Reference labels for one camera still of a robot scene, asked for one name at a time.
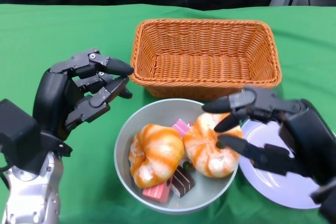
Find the orange wicker basket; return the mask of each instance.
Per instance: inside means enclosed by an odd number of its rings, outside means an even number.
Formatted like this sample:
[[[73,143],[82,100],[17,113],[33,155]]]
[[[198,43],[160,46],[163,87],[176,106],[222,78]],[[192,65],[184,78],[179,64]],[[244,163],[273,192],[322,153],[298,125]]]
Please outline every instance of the orange wicker basket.
[[[131,80],[158,98],[211,100],[281,81],[271,29],[259,21],[155,19],[136,29]]]

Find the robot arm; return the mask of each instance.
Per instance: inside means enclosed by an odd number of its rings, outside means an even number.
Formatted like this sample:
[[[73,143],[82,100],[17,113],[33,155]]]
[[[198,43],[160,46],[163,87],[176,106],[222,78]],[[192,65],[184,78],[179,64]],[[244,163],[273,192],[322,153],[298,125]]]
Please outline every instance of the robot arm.
[[[246,140],[222,134],[217,147],[230,147],[249,158],[255,168],[286,175],[287,172],[311,177],[320,189],[311,194],[320,204],[320,213],[330,222],[336,221],[336,137],[315,107],[307,100],[287,101],[276,92],[246,87],[239,93],[219,98],[203,106],[209,113],[231,114],[216,127],[225,132],[247,118],[280,124],[279,136],[292,151],[289,157],[285,148],[265,145],[258,148]]]
[[[0,102],[0,152],[8,163],[0,174],[10,188],[3,224],[59,223],[61,158],[72,151],[64,141],[79,124],[109,111],[116,96],[132,98],[125,87],[132,73],[128,64],[93,48],[44,73],[33,117],[8,100]]]

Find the plate rim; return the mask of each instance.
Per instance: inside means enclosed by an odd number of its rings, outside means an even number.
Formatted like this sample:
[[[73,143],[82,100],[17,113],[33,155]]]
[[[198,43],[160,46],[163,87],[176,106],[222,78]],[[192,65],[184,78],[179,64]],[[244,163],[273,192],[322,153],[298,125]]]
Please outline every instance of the plate rim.
[[[253,130],[255,130],[257,127],[263,125],[263,123],[260,123],[260,122],[256,122],[256,121],[252,121],[250,119],[248,119],[241,127],[241,130],[244,131],[244,128],[247,128],[247,127],[250,127],[249,130],[248,130],[248,133],[250,134]],[[279,203],[276,199],[272,198],[272,197],[269,197],[267,196],[265,193],[263,193],[262,189],[259,188],[258,184],[255,183],[255,182],[251,182],[253,181],[251,179],[251,176],[247,175],[247,170],[249,169],[247,166],[245,166],[245,158],[240,158],[239,160],[239,167],[241,169],[241,171],[243,172],[244,174],[244,177],[246,178],[246,180],[250,183],[250,185],[255,189],[257,190],[261,195],[263,195],[265,198],[271,200],[272,202],[280,205],[280,206],[284,206],[284,207],[287,207],[287,208],[291,208],[291,209],[301,209],[301,210],[309,210],[309,209],[317,209],[320,207],[320,205],[316,205],[312,204],[311,207],[294,207],[294,206],[290,206],[288,204],[284,205],[282,203]]]

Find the green tablecloth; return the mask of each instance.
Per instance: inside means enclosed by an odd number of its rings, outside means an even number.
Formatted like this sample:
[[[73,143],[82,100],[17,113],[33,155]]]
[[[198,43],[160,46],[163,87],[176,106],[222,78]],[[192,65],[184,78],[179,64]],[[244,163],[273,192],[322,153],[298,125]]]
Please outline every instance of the green tablecloth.
[[[285,98],[307,98],[336,131],[336,8],[255,7],[199,12],[146,5],[0,6],[0,99],[31,113],[43,72],[73,53],[98,47],[130,60],[136,25],[149,18],[257,19],[273,30]],[[141,86],[128,85],[132,100],[115,99],[111,110],[79,126],[67,143],[60,184],[61,223],[324,223],[317,210],[279,206],[259,194],[238,172],[229,190],[208,208],[187,216],[160,214],[143,206],[121,185],[114,169],[114,143],[127,118],[155,101]],[[0,184],[0,209],[8,191]]]

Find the pink wafer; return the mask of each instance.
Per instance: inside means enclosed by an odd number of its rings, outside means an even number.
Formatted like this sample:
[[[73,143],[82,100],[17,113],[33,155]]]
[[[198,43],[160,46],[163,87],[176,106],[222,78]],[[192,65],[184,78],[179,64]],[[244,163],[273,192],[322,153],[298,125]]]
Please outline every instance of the pink wafer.
[[[146,188],[142,191],[142,195],[166,203],[169,196],[170,188],[172,187],[172,178],[168,179],[166,182],[161,183],[156,186]]]

